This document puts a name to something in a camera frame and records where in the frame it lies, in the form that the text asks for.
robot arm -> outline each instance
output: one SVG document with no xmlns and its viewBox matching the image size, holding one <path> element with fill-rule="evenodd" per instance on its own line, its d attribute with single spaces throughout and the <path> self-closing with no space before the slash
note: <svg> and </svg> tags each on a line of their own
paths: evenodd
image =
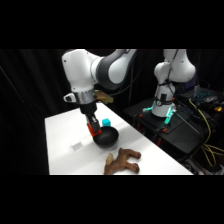
<svg viewBox="0 0 224 224">
<path fill-rule="evenodd" d="M 167 117 L 170 107 L 175 107 L 172 103 L 175 87 L 171 81 L 186 83 L 194 77 L 196 71 L 188 60 L 186 49 L 165 49 L 164 57 L 165 62 L 155 68 L 159 85 L 152 113 L 158 117 Z"/>
<path fill-rule="evenodd" d="M 118 49 L 107 57 L 99 57 L 77 49 L 63 55 L 63 66 L 72 91 L 64 100 L 79 104 L 94 133 L 100 130 L 94 115 L 97 110 L 94 85 L 99 83 L 108 90 L 122 86 L 136 52 L 137 49 Z"/>
</svg>

black background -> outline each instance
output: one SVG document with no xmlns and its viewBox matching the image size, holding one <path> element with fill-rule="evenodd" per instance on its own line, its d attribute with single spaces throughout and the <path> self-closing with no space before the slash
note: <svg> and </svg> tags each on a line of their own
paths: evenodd
<svg viewBox="0 0 224 224">
<path fill-rule="evenodd" d="M 66 50 L 0 49 L 0 66 L 5 72 L 0 70 L 1 174 L 49 174 L 44 119 L 76 108 L 63 101 L 63 97 L 70 93 L 61 63 L 61 56 Z M 106 56 L 115 49 L 87 50 Z M 188 49 L 187 52 L 198 76 L 208 81 L 211 89 L 224 91 L 224 50 Z M 155 94 L 157 80 L 154 69 L 164 60 L 163 49 L 139 49 L 133 65 L 134 76 L 146 60 L 149 62 L 133 84 L 131 100 L 128 90 L 118 95 L 115 103 L 110 105 L 122 117 L 123 109 Z M 130 80 L 131 73 L 124 87 L 129 85 Z M 224 145 L 222 127 L 215 138 L 218 147 Z"/>
</svg>

white tabletop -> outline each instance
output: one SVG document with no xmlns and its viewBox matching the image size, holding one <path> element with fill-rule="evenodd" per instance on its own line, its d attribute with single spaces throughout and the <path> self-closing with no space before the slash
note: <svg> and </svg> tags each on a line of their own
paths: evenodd
<svg viewBox="0 0 224 224">
<path fill-rule="evenodd" d="M 117 145 L 106 150 L 98 147 L 79 109 L 47 118 L 45 126 L 51 175 L 102 175 L 108 154 L 113 153 L 116 158 L 121 147 L 142 154 L 140 160 L 129 159 L 130 163 L 139 164 L 139 175 L 192 175 L 104 104 L 98 103 L 97 107 L 96 117 L 101 125 L 102 120 L 108 118 L 118 130 Z M 125 170 L 115 175 L 133 174 Z"/>
</svg>

black bowl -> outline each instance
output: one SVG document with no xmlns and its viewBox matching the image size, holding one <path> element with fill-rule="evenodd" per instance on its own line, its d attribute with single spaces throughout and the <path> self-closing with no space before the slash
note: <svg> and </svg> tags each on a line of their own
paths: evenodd
<svg viewBox="0 0 224 224">
<path fill-rule="evenodd" d="M 102 133 L 93 137 L 94 142 L 101 148 L 110 148 L 114 146 L 118 140 L 119 133 L 113 127 L 102 127 Z"/>
</svg>

plush toy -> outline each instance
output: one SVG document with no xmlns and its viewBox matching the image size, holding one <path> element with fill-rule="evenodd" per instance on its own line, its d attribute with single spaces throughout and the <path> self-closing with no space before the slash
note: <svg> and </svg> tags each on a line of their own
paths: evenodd
<svg viewBox="0 0 224 224">
<path fill-rule="evenodd" d="M 110 153 L 106 160 L 104 175 L 113 175 L 116 171 L 121 171 L 125 169 L 129 169 L 135 173 L 139 173 L 140 169 L 138 164 L 131 164 L 127 162 L 129 157 L 140 159 L 141 153 L 135 152 L 131 149 L 120 148 L 119 154 L 116 160 L 114 160 L 113 154 Z"/>
</svg>

